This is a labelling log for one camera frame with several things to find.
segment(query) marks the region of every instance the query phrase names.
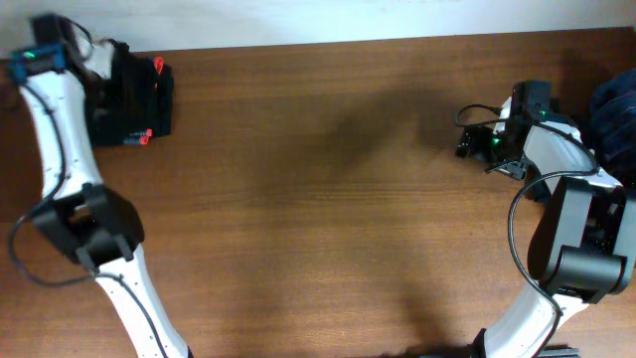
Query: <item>white backdrop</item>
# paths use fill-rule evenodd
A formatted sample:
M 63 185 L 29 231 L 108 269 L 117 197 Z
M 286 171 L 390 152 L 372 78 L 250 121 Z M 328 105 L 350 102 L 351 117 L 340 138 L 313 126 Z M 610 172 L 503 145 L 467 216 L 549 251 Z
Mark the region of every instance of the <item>white backdrop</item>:
M 133 51 L 636 25 L 634 0 L 0 0 L 0 52 L 44 11 Z

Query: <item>white wall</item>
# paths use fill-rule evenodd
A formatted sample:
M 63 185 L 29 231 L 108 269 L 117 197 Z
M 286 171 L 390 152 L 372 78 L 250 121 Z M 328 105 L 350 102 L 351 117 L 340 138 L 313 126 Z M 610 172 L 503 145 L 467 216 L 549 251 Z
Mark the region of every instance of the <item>white wall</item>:
M 636 25 L 634 0 L 0 0 L 0 51 L 44 11 L 133 51 Z

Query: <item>brown table surface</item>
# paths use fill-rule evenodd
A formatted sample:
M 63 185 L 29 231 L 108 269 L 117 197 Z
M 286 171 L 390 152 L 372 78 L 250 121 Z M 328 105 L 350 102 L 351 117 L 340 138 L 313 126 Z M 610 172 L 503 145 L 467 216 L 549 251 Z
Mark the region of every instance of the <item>brown table surface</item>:
M 173 134 L 95 156 L 139 211 L 148 270 L 195 357 L 465 345 L 524 284 L 506 239 L 521 183 L 454 157 L 454 111 L 541 79 L 564 111 L 585 113 L 595 87 L 635 64 L 635 45 L 631 29 L 610 29 L 161 53 L 176 80 Z M 38 200 L 41 173 L 25 107 L 2 118 L 4 235 Z M 521 205 L 524 260 L 542 211 Z M 79 273 L 21 234 L 32 270 Z M 1 252 L 0 356 L 135 355 L 96 284 L 33 286 Z M 629 287 L 552 343 L 636 357 L 634 336 Z

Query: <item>navy blue fabric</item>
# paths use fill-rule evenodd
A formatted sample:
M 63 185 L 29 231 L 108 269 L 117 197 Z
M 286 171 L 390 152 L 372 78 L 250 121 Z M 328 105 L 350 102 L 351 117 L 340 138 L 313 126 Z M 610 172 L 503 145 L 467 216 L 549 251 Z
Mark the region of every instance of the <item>navy blue fabric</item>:
M 591 146 L 614 176 L 636 174 L 636 69 L 601 85 L 590 103 Z

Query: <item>wooden table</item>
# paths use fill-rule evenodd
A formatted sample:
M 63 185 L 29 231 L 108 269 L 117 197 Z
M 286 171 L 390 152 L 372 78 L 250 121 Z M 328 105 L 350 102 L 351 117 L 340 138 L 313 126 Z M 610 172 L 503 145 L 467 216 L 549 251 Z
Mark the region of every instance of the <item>wooden table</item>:
M 454 111 L 540 79 L 564 111 L 585 113 L 596 86 L 635 64 L 635 45 L 613 29 L 162 53 L 173 134 L 95 156 L 136 205 L 150 275 L 197 358 L 465 345 L 524 284 L 506 240 L 521 183 L 454 157 Z M 2 118 L 4 235 L 38 200 L 41 173 L 27 110 Z M 524 257 L 541 214 L 522 203 Z M 33 229 L 21 234 L 32 270 L 79 273 Z M 96 284 L 38 288 L 3 249 L 0 285 L 2 357 L 134 356 Z M 636 357 L 635 335 L 629 287 L 552 343 Z

